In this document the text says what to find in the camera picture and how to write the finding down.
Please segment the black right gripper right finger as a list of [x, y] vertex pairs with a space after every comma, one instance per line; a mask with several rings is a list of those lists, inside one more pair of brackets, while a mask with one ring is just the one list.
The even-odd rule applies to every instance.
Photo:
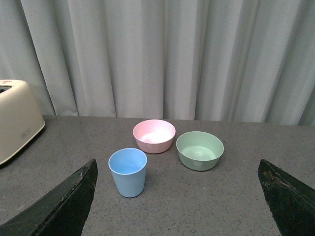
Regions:
[[262, 159], [258, 178], [273, 219], [283, 236], [315, 234], [315, 190]]

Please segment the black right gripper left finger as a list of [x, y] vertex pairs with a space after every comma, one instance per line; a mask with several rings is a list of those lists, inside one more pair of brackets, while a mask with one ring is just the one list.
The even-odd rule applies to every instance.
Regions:
[[0, 227], [2, 236], [80, 236], [94, 199], [95, 159]]

